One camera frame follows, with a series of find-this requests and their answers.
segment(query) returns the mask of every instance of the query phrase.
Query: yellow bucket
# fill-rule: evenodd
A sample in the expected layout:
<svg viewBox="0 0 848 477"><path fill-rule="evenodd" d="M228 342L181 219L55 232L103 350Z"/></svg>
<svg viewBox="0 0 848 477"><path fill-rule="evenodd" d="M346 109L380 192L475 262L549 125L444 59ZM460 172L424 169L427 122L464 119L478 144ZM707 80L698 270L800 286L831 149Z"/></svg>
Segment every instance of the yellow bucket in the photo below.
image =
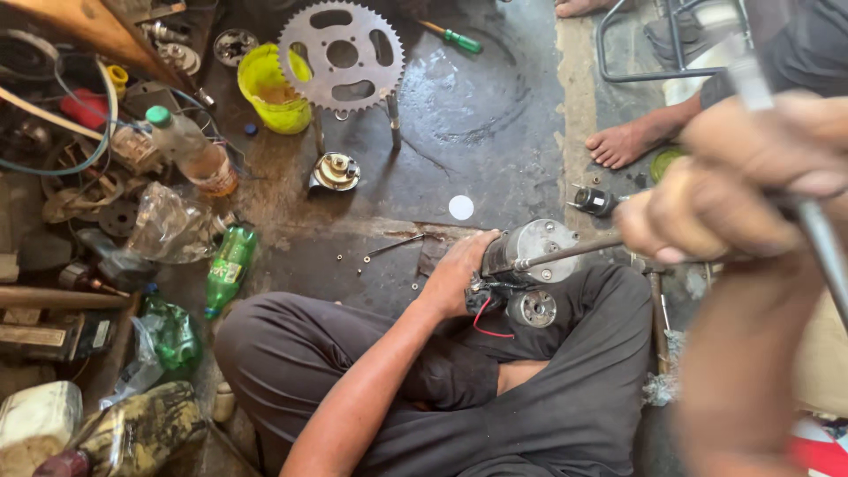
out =
<svg viewBox="0 0 848 477"><path fill-rule="evenodd" d="M282 75L276 45L262 45L248 53L238 65L238 88L273 132L297 134L310 124L309 102L287 99L293 91ZM288 51L294 74L300 81L312 77L309 66L294 51Z"/></svg>

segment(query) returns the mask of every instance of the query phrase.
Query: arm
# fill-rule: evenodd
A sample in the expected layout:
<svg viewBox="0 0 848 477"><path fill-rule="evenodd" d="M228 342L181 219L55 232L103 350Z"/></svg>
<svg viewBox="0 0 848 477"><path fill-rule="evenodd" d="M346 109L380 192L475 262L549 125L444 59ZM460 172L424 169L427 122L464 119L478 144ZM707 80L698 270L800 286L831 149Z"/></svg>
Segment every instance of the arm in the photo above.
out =
<svg viewBox="0 0 848 477"><path fill-rule="evenodd" d="M499 232L461 240L439 262L419 298L332 387L282 466L281 477L351 475L412 363L444 319L466 314L465 288Z"/></svg>
<svg viewBox="0 0 848 477"><path fill-rule="evenodd" d="M683 132L692 157L615 210L625 244L661 261L761 257L725 267L687 340L675 417L701 477L805 474L789 455L793 364L823 283L803 235L762 190L821 199L848 237L848 103L777 100L767 114L730 99L696 117Z"/></svg>

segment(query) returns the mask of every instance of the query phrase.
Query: green screwdriver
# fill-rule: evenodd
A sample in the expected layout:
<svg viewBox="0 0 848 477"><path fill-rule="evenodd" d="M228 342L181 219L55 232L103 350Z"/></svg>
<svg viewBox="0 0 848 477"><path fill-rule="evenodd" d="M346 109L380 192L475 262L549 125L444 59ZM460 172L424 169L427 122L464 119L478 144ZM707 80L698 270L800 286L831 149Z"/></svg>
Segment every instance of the green screwdriver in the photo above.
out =
<svg viewBox="0 0 848 477"><path fill-rule="evenodd" d="M472 40L468 36L460 35L459 33L453 30L445 30L441 26L434 25L429 21L418 20L418 23L426 26L430 30L435 31L436 33L441 35L445 40L449 42L454 42L472 53L480 53L480 50L483 49L483 47L480 46L480 42L478 42L477 40Z"/></svg>

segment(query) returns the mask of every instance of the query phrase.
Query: hand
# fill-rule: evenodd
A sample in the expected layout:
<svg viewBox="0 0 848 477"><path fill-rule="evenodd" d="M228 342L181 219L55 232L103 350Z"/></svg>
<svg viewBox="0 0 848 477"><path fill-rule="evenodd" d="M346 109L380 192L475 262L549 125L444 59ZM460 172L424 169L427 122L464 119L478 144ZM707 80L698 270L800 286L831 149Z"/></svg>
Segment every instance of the hand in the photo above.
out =
<svg viewBox="0 0 848 477"><path fill-rule="evenodd" d="M775 110L752 114L731 98L692 120L682 136L692 157L675 161L657 188L616 208L624 243L666 263L803 248L800 231L762 191L819 199L846 191L848 98L787 93L775 100ZM848 230L845 197L827 203L834 225Z"/></svg>
<svg viewBox="0 0 848 477"><path fill-rule="evenodd" d="M440 319L467 315L466 288L483 264L483 252L499 236L500 230L477 232L454 244L436 265L416 301L426 304Z"/></svg>

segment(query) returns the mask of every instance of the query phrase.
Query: sprocket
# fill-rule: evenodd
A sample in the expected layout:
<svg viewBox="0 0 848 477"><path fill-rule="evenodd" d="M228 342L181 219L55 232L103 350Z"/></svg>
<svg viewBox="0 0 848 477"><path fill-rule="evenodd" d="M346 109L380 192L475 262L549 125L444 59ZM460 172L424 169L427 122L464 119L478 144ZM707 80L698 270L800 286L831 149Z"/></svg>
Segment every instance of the sprocket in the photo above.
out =
<svg viewBox="0 0 848 477"><path fill-rule="evenodd" d="M334 11L342 11L335 17L342 18L346 12L352 20L347 25L334 24L324 28L313 26L317 14ZM392 64L383 66L377 62L377 47L371 40L373 31L381 31L388 40ZM339 67L331 63L327 50L334 42L347 42L356 48L358 58L352 66ZM313 72L309 81L300 81L294 75L287 55L282 54L295 43L305 47L306 59ZM376 106L399 89L404 74L404 50L398 34L382 16L354 3L324 2L304 8L282 30L278 46L282 74L294 90L312 104L336 112ZM363 81L373 85L373 92L367 91L367 96L359 95L350 100L334 98L334 87L351 86Z"/></svg>

